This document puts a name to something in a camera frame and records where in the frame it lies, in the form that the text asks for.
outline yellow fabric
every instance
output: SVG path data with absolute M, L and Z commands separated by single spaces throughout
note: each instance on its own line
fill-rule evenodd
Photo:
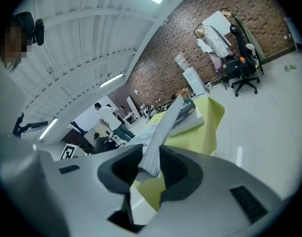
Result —
M 224 115 L 224 107 L 210 97 L 197 99 L 194 103 L 205 123 L 169 137 L 165 145 L 210 155 L 216 149 L 216 129 Z M 159 122 L 164 114 L 165 112 L 154 115 L 149 122 Z M 143 183 L 135 181 L 133 184 L 145 200 L 158 210 L 161 193 L 165 190 L 163 174 L 161 173 L 160 178 L 151 178 Z

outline black chair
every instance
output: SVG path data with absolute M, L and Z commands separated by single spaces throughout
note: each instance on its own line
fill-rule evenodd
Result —
M 227 58 L 225 60 L 226 62 L 226 72 L 229 78 L 235 78 L 242 76 L 242 79 L 239 81 L 234 82 L 231 85 L 231 88 L 234 88 L 234 85 L 239 84 L 239 87 L 235 91 L 235 96 L 237 97 L 239 95 L 238 91 L 242 88 L 243 85 L 248 85 L 254 89 L 254 93 L 257 94 L 258 90 L 257 88 L 251 84 L 251 81 L 256 80 L 259 82 L 258 77 L 254 78 L 246 78 L 249 76 L 249 74 L 254 73 L 256 71 L 256 63 L 253 59 L 252 55 L 247 52 L 247 49 L 245 47 L 243 35 L 241 29 L 236 26 L 232 25 L 230 26 L 230 32 L 235 35 L 236 40 L 239 45 L 239 51 L 243 58 L 245 58 L 246 62 L 242 63 L 240 60 L 235 60 L 233 57 Z

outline floor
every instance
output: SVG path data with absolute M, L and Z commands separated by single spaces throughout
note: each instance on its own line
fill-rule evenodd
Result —
M 284 71 L 285 65 L 297 69 Z M 215 85 L 209 96 L 225 107 L 217 129 L 217 149 L 212 156 L 229 160 L 270 186 L 282 199 L 293 195 L 302 180 L 302 53 L 292 52 L 263 66 L 254 83 L 258 94 L 244 86 Z M 133 125 L 138 133 L 146 120 Z M 147 224 L 155 215 L 132 189 L 136 224 Z

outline brick wall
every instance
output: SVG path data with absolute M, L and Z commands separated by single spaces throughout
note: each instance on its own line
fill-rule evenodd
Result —
M 293 47 L 292 39 L 283 38 L 289 30 L 283 19 L 285 12 L 276 0 L 184 0 L 152 37 L 126 85 L 109 94 L 111 100 L 128 108 L 128 95 L 137 107 L 142 103 L 155 104 L 157 99 L 170 99 L 172 94 L 188 86 L 183 70 L 174 61 L 181 51 L 202 81 L 213 78 L 216 74 L 212 61 L 197 46 L 193 29 L 224 7 L 241 18 L 266 57 L 277 56 Z M 226 38 L 232 44 L 232 52 L 238 54 L 235 37 L 229 33 Z

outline pink garment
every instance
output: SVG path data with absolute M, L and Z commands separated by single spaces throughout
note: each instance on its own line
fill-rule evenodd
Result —
M 214 66 L 215 66 L 215 69 L 216 70 L 219 70 L 222 66 L 222 61 L 219 57 L 217 57 L 214 53 L 208 53 L 209 56 L 210 56 L 210 59 L 212 60 Z

